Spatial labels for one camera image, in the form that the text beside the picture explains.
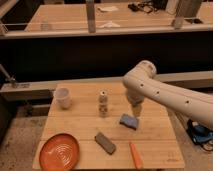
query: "orange bowl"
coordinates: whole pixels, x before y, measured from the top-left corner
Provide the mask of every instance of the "orange bowl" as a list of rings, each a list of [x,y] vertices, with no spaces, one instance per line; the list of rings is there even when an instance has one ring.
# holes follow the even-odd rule
[[[67,171],[75,167],[79,159],[78,141],[69,134],[57,134],[43,145],[39,163],[43,171]]]

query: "gray sponge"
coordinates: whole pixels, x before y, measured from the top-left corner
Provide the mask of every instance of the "gray sponge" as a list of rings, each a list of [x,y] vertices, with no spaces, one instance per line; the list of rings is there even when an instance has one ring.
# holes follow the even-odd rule
[[[136,130],[139,125],[139,119],[136,117],[129,116],[124,113],[121,116],[120,124],[125,125],[128,128],[132,128],[132,129]]]
[[[116,150],[115,144],[113,144],[104,134],[99,132],[95,136],[95,141],[108,153],[113,154]]]

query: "carrot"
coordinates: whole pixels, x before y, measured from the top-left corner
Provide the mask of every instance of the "carrot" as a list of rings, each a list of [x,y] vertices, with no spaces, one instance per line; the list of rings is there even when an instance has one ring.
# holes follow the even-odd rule
[[[135,168],[136,169],[142,169],[143,168],[143,162],[142,159],[140,157],[140,154],[138,153],[135,145],[132,142],[129,142],[129,147],[132,153],[132,158],[135,164]]]

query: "white cup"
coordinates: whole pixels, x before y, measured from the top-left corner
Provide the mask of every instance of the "white cup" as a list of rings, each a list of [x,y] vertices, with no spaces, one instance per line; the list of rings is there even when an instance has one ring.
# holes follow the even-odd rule
[[[71,105],[69,90],[67,88],[58,88],[54,92],[54,98],[62,109],[68,109]]]

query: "black partition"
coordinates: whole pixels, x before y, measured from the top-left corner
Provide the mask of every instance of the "black partition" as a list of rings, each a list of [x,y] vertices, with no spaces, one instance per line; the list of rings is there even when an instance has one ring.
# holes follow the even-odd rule
[[[94,0],[94,2],[100,3],[101,0]],[[86,0],[64,0],[64,3],[65,4],[84,4],[84,3],[86,3]]]
[[[8,30],[24,30],[43,0],[19,0],[2,18]]]
[[[212,31],[8,39],[0,40],[0,62],[18,81],[123,76],[143,59],[158,73],[208,71],[212,40]]]

